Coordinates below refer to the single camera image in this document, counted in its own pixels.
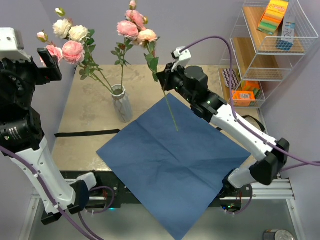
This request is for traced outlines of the blue wrapping paper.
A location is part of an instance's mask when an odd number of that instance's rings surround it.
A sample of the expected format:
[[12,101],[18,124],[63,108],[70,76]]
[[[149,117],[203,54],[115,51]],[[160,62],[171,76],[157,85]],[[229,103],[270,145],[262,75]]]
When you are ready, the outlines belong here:
[[97,154],[141,204],[181,240],[250,153],[169,94]]

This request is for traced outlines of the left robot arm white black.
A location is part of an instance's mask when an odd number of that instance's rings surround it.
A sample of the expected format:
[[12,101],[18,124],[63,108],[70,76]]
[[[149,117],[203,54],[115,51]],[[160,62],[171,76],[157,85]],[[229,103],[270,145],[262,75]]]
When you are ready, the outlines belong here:
[[84,210],[92,196],[99,196],[104,184],[93,172],[72,184],[66,182],[53,161],[42,128],[40,114],[32,108],[37,85],[61,81],[58,58],[46,48],[37,49],[45,63],[38,67],[23,50],[0,52],[0,151],[10,157],[28,177],[44,204],[42,223],[56,222],[67,212]]

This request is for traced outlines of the peach rose stem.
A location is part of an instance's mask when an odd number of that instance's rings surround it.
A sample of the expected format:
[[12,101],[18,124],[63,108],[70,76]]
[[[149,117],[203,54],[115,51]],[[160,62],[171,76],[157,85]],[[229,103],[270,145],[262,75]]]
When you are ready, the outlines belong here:
[[148,68],[152,72],[155,82],[159,82],[156,74],[158,73],[159,58],[156,56],[156,45],[158,41],[157,34],[151,29],[141,30],[137,37],[140,46],[147,50],[148,54],[144,55]]

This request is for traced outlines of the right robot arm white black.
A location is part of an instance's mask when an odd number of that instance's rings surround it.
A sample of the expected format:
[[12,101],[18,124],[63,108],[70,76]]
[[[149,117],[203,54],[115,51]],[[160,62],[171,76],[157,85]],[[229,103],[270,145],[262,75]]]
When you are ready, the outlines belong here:
[[208,76],[199,66],[178,66],[173,63],[156,74],[165,91],[175,90],[189,104],[195,115],[216,125],[241,143],[256,162],[247,168],[235,168],[222,181],[222,194],[233,197],[242,187],[260,183],[269,186],[287,163],[290,144],[284,138],[279,140],[268,136],[242,116],[233,115],[232,107],[208,88]]

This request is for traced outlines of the white ceramic vase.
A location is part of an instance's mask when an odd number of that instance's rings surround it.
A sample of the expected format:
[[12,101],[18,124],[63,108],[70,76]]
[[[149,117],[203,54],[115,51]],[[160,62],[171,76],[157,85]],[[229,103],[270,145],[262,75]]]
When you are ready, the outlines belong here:
[[130,122],[133,119],[133,110],[125,87],[121,84],[115,84],[112,86],[112,90],[112,103],[118,119],[122,123]]

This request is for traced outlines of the black ribbon gold lettering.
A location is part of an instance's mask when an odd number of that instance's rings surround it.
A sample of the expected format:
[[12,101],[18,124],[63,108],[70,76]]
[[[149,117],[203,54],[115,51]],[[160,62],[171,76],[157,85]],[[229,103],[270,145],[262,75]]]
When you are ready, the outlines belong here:
[[[254,120],[260,130],[264,133],[266,131],[266,128],[264,125],[256,118],[250,115],[243,115],[242,116],[244,119],[246,118],[251,118]],[[60,132],[60,133],[55,133],[54,136],[56,138],[68,138],[68,137],[91,137],[91,136],[101,136],[101,135],[114,135],[119,133],[121,130],[120,129],[112,129],[112,130],[100,130],[100,131],[83,131],[83,132]]]

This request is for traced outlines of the white pink rose stem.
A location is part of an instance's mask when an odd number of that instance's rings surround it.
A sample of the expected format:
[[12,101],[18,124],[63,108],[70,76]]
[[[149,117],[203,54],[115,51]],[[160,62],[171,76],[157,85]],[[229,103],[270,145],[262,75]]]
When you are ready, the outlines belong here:
[[93,51],[96,48],[93,39],[95,31],[83,25],[75,25],[62,7],[54,11],[59,19],[52,25],[53,34],[65,40],[65,43],[62,47],[58,47],[52,40],[49,40],[44,30],[38,32],[36,38],[45,44],[51,56],[57,57],[58,62],[64,60],[75,66],[76,69],[78,68],[81,80],[91,78],[101,83],[113,94],[114,90],[103,74],[102,68],[93,59]]

